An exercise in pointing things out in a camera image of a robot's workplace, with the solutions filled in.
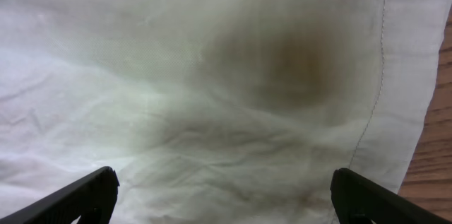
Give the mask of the beige khaki shorts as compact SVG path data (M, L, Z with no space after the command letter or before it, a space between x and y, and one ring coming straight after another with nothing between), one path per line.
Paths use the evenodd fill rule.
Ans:
M113 223L332 223L398 191L451 0L1 0L1 214L110 166Z

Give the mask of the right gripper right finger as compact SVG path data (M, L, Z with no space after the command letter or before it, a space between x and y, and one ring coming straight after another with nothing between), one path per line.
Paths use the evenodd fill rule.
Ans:
M451 224L347 168L335 170L330 191L340 224Z

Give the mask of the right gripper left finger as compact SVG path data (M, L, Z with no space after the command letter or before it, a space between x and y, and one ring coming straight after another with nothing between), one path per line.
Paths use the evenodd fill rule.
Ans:
M109 224L119 180L108 166L1 219L1 224Z

